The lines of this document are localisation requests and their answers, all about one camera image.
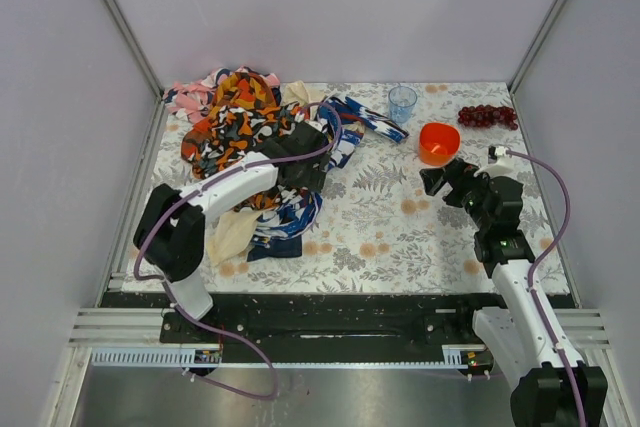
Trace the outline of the orange camouflage cloth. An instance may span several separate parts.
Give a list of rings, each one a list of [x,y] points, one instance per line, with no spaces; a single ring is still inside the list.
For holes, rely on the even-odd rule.
[[[218,84],[208,114],[183,137],[181,157],[193,177],[204,180],[308,118],[298,104],[282,106],[258,74],[236,72]]]

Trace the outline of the blue white patterned cloth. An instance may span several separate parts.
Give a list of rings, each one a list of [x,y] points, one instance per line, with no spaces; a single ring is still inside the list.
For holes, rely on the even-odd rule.
[[[360,102],[350,98],[331,96],[320,106],[316,118],[336,128],[335,119],[339,118],[342,131],[337,146],[331,153],[327,168],[343,168],[346,166],[356,147],[369,129],[374,133],[397,144],[405,141],[409,133],[391,120],[391,118],[375,112]],[[256,233],[251,239],[251,248],[255,245],[268,245],[273,240],[291,239],[303,236],[315,223],[323,204],[319,192],[306,189],[288,190],[288,196],[275,210],[259,217]]]

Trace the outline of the dark blue denim jeans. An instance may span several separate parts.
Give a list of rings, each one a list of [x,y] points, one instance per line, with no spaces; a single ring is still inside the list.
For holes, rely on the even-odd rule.
[[[275,239],[268,245],[255,245],[248,254],[247,261],[254,262],[266,258],[288,259],[302,256],[302,238]]]

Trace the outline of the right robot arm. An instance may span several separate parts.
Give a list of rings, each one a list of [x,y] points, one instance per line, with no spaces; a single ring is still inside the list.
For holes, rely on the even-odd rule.
[[[505,155],[479,168],[460,158],[423,169],[427,195],[443,187],[444,202],[476,227],[474,252],[505,305],[474,312],[472,328],[502,370],[517,426],[597,426],[608,381],[586,363],[545,294],[535,256],[520,228],[523,185],[509,177]]]

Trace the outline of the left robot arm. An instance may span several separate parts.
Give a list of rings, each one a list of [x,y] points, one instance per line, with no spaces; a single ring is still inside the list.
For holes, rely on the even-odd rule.
[[[278,184],[311,187],[335,141],[303,122],[209,178],[180,189],[166,183],[155,187],[134,233],[134,277],[161,281],[177,310],[191,320],[202,319],[214,306],[198,272],[206,223]]]

